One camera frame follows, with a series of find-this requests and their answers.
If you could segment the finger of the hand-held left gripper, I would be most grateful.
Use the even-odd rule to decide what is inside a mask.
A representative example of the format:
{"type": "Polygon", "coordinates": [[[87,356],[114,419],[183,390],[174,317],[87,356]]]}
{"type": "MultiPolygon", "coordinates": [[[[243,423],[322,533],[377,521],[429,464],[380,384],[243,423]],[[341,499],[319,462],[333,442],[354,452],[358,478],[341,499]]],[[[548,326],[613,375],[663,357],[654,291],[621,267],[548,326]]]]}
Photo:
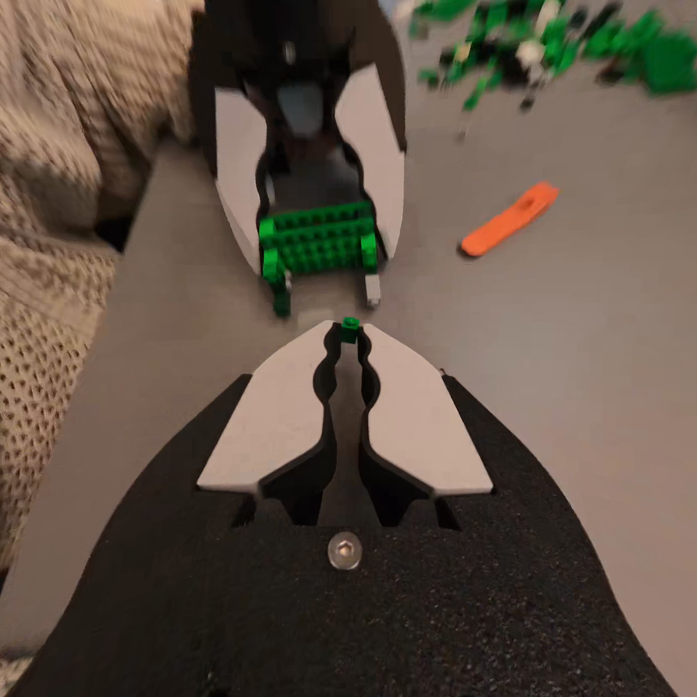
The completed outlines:
{"type": "Polygon", "coordinates": [[[399,145],[376,64],[351,74],[335,106],[344,142],[357,155],[362,189],[388,260],[394,258],[404,216],[405,151],[399,145]]]}
{"type": "Polygon", "coordinates": [[[264,115],[238,89],[215,88],[215,186],[233,237],[254,274],[262,274],[257,170],[266,152],[264,115]]]}

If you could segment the pile of lego pieces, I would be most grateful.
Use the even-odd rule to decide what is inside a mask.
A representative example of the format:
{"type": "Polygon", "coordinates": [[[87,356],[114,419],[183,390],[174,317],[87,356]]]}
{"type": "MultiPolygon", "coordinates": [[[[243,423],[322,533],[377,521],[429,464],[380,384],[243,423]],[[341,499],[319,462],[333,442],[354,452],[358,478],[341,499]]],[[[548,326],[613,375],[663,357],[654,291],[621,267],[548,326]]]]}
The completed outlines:
{"type": "Polygon", "coordinates": [[[408,37],[426,40],[436,24],[470,13],[466,33],[441,48],[438,61],[421,67],[417,84],[449,96],[466,83],[457,138],[462,140],[481,101],[496,91],[519,92],[518,110],[529,113],[540,94],[578,62],[603,64],[603,86],[640,84],[650,96],[696,91],[696,39],[672,29],[657,9],[637,20],[622,16],[623,2],[609,1],[590,16],[567,1],[414,1],[408,37]]]}

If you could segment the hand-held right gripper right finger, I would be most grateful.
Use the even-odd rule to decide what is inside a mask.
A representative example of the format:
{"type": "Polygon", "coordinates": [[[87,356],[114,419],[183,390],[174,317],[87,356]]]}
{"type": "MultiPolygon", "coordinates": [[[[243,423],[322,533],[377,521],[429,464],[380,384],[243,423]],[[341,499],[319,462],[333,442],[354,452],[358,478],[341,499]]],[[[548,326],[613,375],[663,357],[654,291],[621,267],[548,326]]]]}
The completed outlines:
{"type": "Polygon", "coordinates": [[[440,371],[372,324],[362,327],[379,391],[368,409],[373,452],[424,492],[491,493],[493,483],[440,371]]]}

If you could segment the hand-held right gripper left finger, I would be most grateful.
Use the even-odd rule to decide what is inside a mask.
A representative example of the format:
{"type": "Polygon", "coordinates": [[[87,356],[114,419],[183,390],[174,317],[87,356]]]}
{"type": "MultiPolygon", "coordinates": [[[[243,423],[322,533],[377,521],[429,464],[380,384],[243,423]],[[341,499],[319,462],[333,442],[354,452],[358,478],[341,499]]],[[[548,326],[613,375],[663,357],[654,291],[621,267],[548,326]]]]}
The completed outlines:
{"type": "Polygon", "coordinates": [[[319,443],[324,407],[313,380],[333,326],[332,320],[318,323],[254,371],[196,481],[200,489],[258,491],[319,443]]]}

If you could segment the green lego assembly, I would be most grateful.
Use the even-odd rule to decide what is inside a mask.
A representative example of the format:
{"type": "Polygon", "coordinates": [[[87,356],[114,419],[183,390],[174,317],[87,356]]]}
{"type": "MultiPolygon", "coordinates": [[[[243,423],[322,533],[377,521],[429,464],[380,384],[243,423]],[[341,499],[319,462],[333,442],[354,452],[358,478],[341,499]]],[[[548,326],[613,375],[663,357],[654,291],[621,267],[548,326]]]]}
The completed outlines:
{"type": "Polygon", "coordinates": [[[277,317],[291,314],[296,275],[345,268],[379,274],[378,229],[367,200],[265,217],[258,237],[262,277],[277,317]]]}

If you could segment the orange brick separator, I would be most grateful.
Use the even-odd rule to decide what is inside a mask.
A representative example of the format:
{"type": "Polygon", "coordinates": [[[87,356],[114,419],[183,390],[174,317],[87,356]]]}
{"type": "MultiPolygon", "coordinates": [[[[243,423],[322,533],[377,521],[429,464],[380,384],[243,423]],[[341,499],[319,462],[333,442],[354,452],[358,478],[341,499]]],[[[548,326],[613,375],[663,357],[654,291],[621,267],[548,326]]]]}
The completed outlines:
{"type": "Polygon", "coordinates": [[[465,236],[458,251],[468,258],[483,257],[545,214],[560,192],[546,181],[535,184],[502,213],[465,236]]]}

